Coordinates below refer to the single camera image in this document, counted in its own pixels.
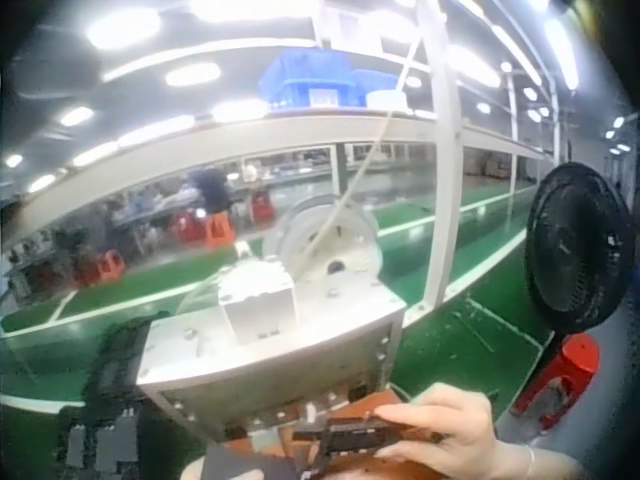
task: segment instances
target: wrist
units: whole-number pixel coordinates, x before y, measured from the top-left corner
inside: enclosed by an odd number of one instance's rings
[[[525,479],[531,463],[532,456],[527,447],[499,441],[488,480]]]

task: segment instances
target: metal machine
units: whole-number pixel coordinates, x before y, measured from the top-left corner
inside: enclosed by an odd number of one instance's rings
[[[151,325],[137,384],[194,434],[259,443],[386,388],[406,306],[377,280],[373,217],[349,204],[290,273],[335,201],[302,202],[264,240],[265,258],[241,254]]]

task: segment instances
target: finger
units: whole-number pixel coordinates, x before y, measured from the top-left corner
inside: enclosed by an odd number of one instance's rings
[[[442,465],[449,454],[442,448],[425,442],[402,441],[378,450],[378,458],[386,460],[403,459],[427,465],[428,467]]]
[[[463,409],[469,403],[469,393],[445,383],[434,383],[412,402],[415,405],[442,405]]]
[[[460,410],[438,405],[383,405],[376,408],[374,413],[389,422],[442,434],[458,435],[466,428],[465,417]]]
[[[261,470],[251,470],[250,472],[233,477],[231,480],[264,480],[264,473],[262,473]]]

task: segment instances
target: black fan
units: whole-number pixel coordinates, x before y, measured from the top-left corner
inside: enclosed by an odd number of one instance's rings
[[[529,293],[542,321],[560,338],[595,327],[618,307],[631,281],[629,210],[596,171],[562,165],[534,198],[525,255]]]

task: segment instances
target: ceiling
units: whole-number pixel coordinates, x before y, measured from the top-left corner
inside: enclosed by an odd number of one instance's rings
[[[145,68],[110,82],[102,76],[118,66],[158,52],[201,45],[223,39],[242,38],[297,38],[314,39],[312,22],[308,19],[274,20],[269,22],[244,22],[210,24],[195,17],[186,0],[138,0],[136,5],[147,4],[160,12],[162,27],[151,39],[117,52],[96,50],[87,40],[87,26],[106,13],[116,11],[128,2],[120,0],[56,2],[49,8],[45,0],[24,2],[38,12],[33,15],[36,26],[20,48],[12,55],[5,78],[9,91],[2,106],[3,156],[20,153],[24,161],[14,169],[3,164],[2,198],[22,193],[35,178],[59,168],[68,168],[70,160],[105,141],[115,140],[122,134],[152,122],[177,115],[196,117],[209,115],[212,107],[226,100],[255,97],[260,94],[258,83],[269,65],[282,53],[282,47],[237,49],[192,55],[161,65]],[[341,0],[340,7],[361,11],[385,8],[410,16],[392,0]],[[489,65],[499,71],[503,61],[516,65],[509,51],[497,41],[491,31],[454,0],[442,1],[448,14],[447,29],[453,43],[473,49]],[[486,15],[502,25],[513,37],[515,32],[493,0],[478,2]],[[509,8],[516,21],[536,45],[543,62],[558,77],[560,72],[547,47],[540,25],[530,21],[528,6]],[[601,135],[603,128],[620,112],[628,113],[624,95],[618,95],[617,79],[603,58],[594,54],[589,45],[574,42],[577,49],[581,85],[576,95],[561,88],[561,104],[571,121],[593,135]],[[4,51],[9,56],[9,45]],[[384,41],[386,53],[406,55],[408,47],[392,41]],[[397,63],[365,55],[344,54],[352,68],[373,69],[399,74]],[[418,60],[425,61],[421,50]],[[185,88],[173,88],[164,82],[165,74],[174,68],[207,60],[217,63],[221,77],[213,83]],[[422,77],[423,88],[407,89],[412,108],[431,108],[429,79],[426,73],[413,71]],[[516,77],[519,102],[529,105],[521,94],[525,86],[533,86],[525,75]],[[475,106],[485,98],[508,106],[505,88],[493,90],[477,82],[476,93],[463,94],[465,115],[476,115]],[[65,110],[77,105],[87,105],[95,111],[89,121],[74,127],[63,127],[59,122]]]

